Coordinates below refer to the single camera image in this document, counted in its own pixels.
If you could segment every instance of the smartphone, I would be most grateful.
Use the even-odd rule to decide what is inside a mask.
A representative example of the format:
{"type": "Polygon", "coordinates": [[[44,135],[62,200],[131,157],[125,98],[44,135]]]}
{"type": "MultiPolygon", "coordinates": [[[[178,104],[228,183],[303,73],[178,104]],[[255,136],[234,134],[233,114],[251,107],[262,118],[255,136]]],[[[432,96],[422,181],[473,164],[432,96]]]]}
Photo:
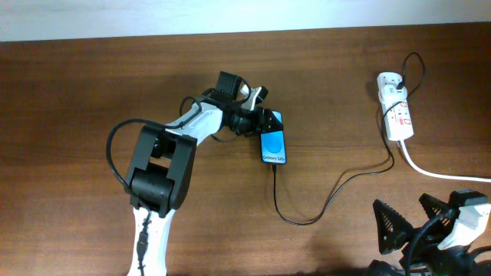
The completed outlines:
{"type": "MultiPolygon", "coordinates": [[[[273,115],[283,123],[282,114],[273,111],[273,115]]],[[[286,164],[285,136],[283,131],[261,134],[261,159],[269,164],[286,164]]]]}

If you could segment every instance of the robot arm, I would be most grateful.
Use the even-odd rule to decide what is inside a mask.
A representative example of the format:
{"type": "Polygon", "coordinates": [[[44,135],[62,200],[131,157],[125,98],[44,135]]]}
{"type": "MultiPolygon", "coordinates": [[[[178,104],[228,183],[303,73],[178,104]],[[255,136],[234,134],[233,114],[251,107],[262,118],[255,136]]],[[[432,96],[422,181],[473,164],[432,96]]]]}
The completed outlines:
{"type": "MultiPolygon", "coordinates": [[[[216,88],[194,99],[191,110],[181,118],[167,125],[154,123],[142,128],[126,179],[122,181],[130,193],[136,225],[129,276],[166,275],[170,223],[186,198],[196,147],[205,138],[227,126],[236,135],[283,129],[271,110],[256,106],[267,93],[264,87],[252,89],[241,77],[221,72],[216,88]],[[246,98],[237,101],[241,82],[245,83],[241,93],[246,98]],[[152,158],[170,159],[169,168],[152,163],[152,158]]],[[[111,132],[109,153],[110,140],[121,125],[111,132]]]]}

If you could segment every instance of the power strip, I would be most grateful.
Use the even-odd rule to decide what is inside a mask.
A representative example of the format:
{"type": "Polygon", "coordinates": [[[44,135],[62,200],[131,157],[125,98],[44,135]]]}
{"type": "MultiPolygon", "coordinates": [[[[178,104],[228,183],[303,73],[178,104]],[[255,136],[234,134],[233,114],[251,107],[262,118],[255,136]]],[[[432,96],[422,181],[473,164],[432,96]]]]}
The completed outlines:
{"type": "Polygon", "coordinates": [[[414,135],[413,122],[407,105],[407,89],[397,89],[402,77],[397,73],[384,72],[378,75],[378,99],[382,103],[382,113],[389,112],[385,117],[385,129],[390,141],[405,140],[414,135]]]}

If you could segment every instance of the blue circle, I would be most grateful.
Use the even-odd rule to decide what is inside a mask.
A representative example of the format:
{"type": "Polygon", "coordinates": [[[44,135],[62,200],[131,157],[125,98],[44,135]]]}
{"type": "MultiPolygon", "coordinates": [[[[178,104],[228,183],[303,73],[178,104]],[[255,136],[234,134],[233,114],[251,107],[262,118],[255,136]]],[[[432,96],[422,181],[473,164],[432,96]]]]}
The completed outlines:
{"type": "Polygon", "coordinates": [[[268,137],[265,146],[270,153],[279,153],[282,150],[282,141],[277,136],[268,137]]]}

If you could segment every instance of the charging cable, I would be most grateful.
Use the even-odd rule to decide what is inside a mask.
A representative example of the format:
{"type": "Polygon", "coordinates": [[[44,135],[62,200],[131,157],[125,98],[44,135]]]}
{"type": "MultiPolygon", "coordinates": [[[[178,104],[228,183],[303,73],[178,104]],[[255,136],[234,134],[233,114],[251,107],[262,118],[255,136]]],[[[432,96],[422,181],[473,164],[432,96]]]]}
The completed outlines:
{"type": "Polygon", "coordinates": [[[404,143],[404,140],[399,141],[400,148],[402,149],[402,152],[404,154],[404,158],[406,161],[409,163],[413,169],[418,171],[419,173],[423,173],[425,176],[432,176],[432,177],[437,177],[441,179],[452,179],[452,180],[463,180],[463,181],[477,181],[477,182],[489,182],[491,183],[491,179],[485,179],[485,178],[480,178],[480,177],[471,177],[471,176],[448,176],[448,175],[443,175],[439,173],[433,173],[433,172],[427,172],[424,169],[421,169],[419,166],[416,166],[414,164],[413,160],[409,157],[409,153],[407,152],[406,144],[404,143]]]}

